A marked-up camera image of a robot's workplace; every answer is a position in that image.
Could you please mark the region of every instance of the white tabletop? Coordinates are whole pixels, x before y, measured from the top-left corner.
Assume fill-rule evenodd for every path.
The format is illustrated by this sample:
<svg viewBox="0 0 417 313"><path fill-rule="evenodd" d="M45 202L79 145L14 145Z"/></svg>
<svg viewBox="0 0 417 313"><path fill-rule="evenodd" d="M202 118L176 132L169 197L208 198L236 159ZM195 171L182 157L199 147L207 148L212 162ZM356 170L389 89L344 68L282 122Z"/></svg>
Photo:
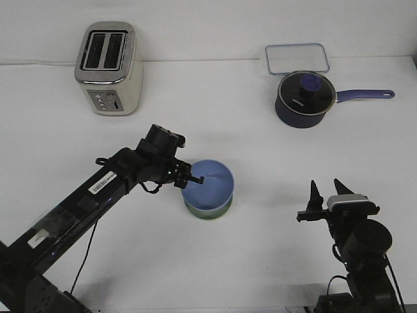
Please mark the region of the white tabletop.
<svg viewBox="0 0 417 313"><path fill-rule="evenodd" d="M309 129L274 110L277 77L262 60L145 63L139 109L90 109L73 67L0 67L0 240L9 245L153 123L186 137L177 158L212 158L235 177L219 219L199 220L180 190L140 187L98 223L74 295L90 308L225 308L314 305L345 269L325 221L296 221L310 180L327 200L337 177L380 205L388 255L406 303L415 303L417 71L410 57L331 59L337 90L392 89L391 100L335 106ZM71 287L88 232L46 276ZM346 290L335 281L331 291Z"/></svg>

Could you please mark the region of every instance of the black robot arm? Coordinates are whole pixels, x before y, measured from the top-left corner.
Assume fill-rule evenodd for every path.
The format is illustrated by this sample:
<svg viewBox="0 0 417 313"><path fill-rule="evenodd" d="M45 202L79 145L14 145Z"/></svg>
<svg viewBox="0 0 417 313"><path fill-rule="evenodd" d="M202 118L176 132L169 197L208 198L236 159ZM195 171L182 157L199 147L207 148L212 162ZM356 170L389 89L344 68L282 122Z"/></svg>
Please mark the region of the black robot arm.
<svg viewBox="0 0 417 313"><path fill-rule="evenodd" d="M337 179L334 184L338 194L328 199L328 209L324 210L323 198L312 181L307 209L298 212L297 220L327 221L335 242L333 253L348 272L346 279L352 295L322 295L315 313L400 313L385 271L391 234L381 223L367 218L376 215L379 207L367 197L353 193Z"/></svg>
<svg viewBox="0 0 417 313"><path fill-rule="evenodd" d="M0 241L0 300L12 313L90 312L68 292L61 293L42 275L97 220L137 184L158 189L168 183L185 188L191 165L175 158L184 136L152 125L135 150L123 148L59 205L42 217L9 247Z"/></svg>

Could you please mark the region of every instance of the plastic container lid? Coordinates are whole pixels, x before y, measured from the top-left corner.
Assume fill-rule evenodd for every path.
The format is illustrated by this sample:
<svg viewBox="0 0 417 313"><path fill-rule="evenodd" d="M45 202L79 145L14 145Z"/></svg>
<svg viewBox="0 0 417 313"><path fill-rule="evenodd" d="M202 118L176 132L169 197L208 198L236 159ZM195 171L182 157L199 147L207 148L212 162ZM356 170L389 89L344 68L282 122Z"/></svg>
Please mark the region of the plastic container lid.
<svg viewBox="0 0 417 313"><path fill-rule="evenodd" d="M285 75L296 70L322 73L330 70L321 44L276 44L266 46L265 53L271 75Z"/></svg>

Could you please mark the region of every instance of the white wall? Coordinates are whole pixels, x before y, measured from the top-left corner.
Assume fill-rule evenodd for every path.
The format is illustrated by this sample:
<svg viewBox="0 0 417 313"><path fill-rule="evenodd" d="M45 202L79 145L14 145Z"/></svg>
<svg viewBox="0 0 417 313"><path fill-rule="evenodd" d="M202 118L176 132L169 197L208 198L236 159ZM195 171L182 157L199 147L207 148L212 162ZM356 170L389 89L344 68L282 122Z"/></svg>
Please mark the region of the white wall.
<svg viewBox="0 0 417 313"><path fill-rule="evenodd" d="M320 42L330 57L417 52L417 0L0 0L0 61L74 61L86 28L122 20L146 60L253 59Z"/></svg>

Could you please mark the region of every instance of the saucepan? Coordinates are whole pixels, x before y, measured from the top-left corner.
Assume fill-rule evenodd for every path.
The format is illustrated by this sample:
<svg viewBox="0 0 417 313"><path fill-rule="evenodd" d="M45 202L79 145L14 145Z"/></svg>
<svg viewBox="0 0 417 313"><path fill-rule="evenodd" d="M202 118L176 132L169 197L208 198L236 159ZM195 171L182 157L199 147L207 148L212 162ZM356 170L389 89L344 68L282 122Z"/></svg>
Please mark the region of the saucepan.
<svg viewBox="0 0 417 313"><path fill-rule="evenodd" d="M309 128L320 123L334 103L358 98L394 98L392 90L352 89L338 91L316 72L299 70L283 77L278 85L275 110L289 126Z"/></svg>

